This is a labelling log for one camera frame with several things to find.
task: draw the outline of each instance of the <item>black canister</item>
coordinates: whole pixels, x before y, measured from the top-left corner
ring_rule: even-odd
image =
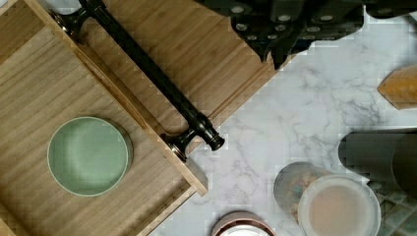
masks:
[[[417,134],[353,132],[338,155],[347,169],[417,199]]]

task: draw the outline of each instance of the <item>wooden board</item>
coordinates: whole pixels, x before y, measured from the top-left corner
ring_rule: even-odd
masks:
[[[105,3],[215,127],[275,73],[271,59],[262,65],[227,19],[193,1]],[[148,235],[194,193],[208,191],[204,172],[159,137],[183,131],[185,120],[94,20],[84,25],[86,45],[35,0],[9,1],[0,20],[0,230]],[[46,163],[53,132],[84,115],[118,123],[134,143],[125,178],[97,198],[67,193]]]
[[[166,210],[180,197],[185,201],[183,193],[194,193],[49,29],[42,29],[0,66],[0,85],[0,201],[31,235],[126,235],[135,227],[141,232],[147,227],[143,222],[158,218],[154,212]],[[131,169],[120,185],[101,197],[66,192],[47,167],[49,139],[78,116],[110,119],[134,144]]]

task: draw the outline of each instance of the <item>black metal handle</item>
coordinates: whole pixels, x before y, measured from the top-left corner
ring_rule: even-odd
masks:
[[[71,15],[52,13],[52,17],[71,36],[80,33],[88,17],[95,18],[126,54],[141,68],[153,84],[187,120],[189,129],[178,136],[162,135],[165,142],[183,161],[187,160],[185,147],[195,137],[202,137],[212,150],[221,148],[224,139],[213,127],[209,118],[200,112],[190,100],[169,80],[141,46],[126,32],[107,11],[102,0],[80,0],[83,8]]]

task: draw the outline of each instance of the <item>green ceramic bowl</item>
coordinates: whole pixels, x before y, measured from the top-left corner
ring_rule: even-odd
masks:
[[[53,135],[48,165],[64,189],[93,197],[120,182],[132,163],[132,153],[132,143],[118,125],[95,117],[79,117]]]

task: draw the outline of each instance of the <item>marble countertop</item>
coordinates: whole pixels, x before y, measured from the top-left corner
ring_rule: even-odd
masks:
[[[401,18],[367,17],[360,31],[315,43],[223,123],[221,150],[193,151],[209,178],[208,194],[191,197],[150,235],[209,236],[236,210],[257,214],[279,236],[302,235],[275,203],[276,175],[300,160],[346,172],[337,147],[349,132],[417,127],[417,109],[397,111],[377,92],[392,70],[416,63],[417,36]]]

